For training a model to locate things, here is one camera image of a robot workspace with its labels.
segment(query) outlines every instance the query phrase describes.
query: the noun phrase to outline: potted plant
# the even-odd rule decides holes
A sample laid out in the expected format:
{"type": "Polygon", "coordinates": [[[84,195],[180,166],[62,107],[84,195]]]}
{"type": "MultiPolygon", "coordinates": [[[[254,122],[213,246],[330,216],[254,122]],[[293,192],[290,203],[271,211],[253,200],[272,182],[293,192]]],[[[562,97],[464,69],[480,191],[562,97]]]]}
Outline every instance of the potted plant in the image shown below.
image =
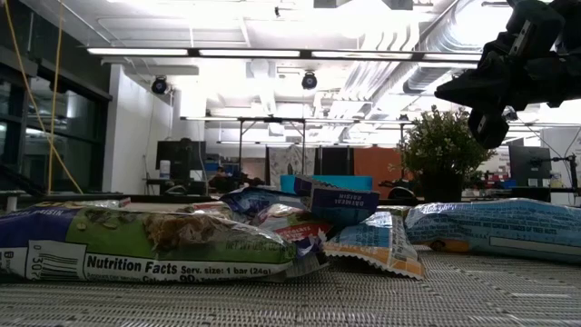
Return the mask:
{"type": "Polygon", "coordinates": [[[495,152],[468,130],[468,112],[431,112],[416,119],[399,145],[403,166],[419,180],[426,202],[460,202],[465,178],[495,152]]]}

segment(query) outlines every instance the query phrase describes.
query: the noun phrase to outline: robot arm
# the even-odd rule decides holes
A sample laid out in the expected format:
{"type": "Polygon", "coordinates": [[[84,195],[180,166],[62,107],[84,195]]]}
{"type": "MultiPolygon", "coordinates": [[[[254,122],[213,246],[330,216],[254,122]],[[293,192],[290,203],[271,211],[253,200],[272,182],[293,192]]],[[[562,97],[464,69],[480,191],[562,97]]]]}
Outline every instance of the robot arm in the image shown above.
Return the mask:
{"type": "Polygon", "coordinates": [[[507,106],[558,107],[581,98],[581,2],[510,2],[506,32],[485,44],[475,70],[438,87],[435,96],[472,108],[468,125],[485,148],[501,145],[508,132],[507,106]]]}

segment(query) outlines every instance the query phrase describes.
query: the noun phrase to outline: ceiling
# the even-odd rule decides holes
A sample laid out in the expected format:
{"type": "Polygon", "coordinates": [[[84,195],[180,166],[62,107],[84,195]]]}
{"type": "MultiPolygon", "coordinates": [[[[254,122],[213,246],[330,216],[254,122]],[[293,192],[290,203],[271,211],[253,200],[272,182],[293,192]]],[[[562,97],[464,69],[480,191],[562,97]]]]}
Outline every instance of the ceiling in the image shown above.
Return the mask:
{"type": "MultiPolygon", "coordinates": [[[[21,1],[57,24],[59,0],[21,1]]],[[[507,6],[486,6],[484,0],[414,0],[413,10],[393,10],[381,0],[64,3],[65,31],[91,47],[479,52],[485,42],[504,29],[510,16],[507,6]]],[[[203,90],[207,108],[214,115],[253,115],[258,108],[283,116],[297,113],[293,110],[298,104],[299,108],[309,108],[299,109],[300,114],[313,117],[374,120],[397,119],[401,114],[414,119],[433,104],[443,110],[455,109],[454,105],[435,99],[433,91],[436,85],[466,68],[457,64],[269,60],[268,68],[256,71],[251,60],[245,59],[126,58],[111,62],[123,64],[125,72],[144,86],[149,86],[155,75],[167,74],[169,81],[183,92],[192,87],[197,92],[203,90]],[[302,89],[300,81],[305,71],[316,74],[316,89],[302,89]]],[[[551,116],[538,108],[521,117],[538,121],[551,116]]],[[[259,128],[265,133],[269,129],[266,124],[259,128]]],[[[372,126],[363,132],[356,126],[321,128],[310,137],[343,141],[349,134],[356,134],[363,141],[387,137],[385,143],[397,141],[391,138],[399,137],[398,133],[378,128],[372,126]]]]}

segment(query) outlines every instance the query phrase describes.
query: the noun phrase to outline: textured mat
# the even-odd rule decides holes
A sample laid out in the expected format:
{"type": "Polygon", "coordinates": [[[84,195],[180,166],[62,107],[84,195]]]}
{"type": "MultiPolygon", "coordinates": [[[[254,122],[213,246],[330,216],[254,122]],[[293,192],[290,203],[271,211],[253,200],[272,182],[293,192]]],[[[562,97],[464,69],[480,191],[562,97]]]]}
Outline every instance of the textured mat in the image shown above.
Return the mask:
{"type": "Polygon", "coordinates": [[[581,326],[581,267],[421,250],[426,281],[338,261],[283,284],[0,284],[0,326],[581,326]]]}

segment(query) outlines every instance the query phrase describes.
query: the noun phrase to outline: computer monitor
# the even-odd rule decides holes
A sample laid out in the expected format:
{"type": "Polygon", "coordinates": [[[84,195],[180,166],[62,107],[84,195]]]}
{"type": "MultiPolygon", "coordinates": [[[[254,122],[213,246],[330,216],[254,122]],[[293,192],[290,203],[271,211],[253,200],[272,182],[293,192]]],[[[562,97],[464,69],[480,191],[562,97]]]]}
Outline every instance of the computer monitor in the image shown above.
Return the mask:
{"type": "Polygon", "coordinates": [[[551,153],[535,146],[508,147],[511,179],[517,186],[548,187],[551,180],[551,153]]]}
{"type": "Polygon", "coordinates": [[[172,179],[190,179],[190,171],[202,171],[206,159],[206,143],[195,142],[189,139],[181,141],[160,141],[157,143],[157,157],[155,169],[160,169],[160,161],[168,160],[171,163],[170,176],[172,179]]]}

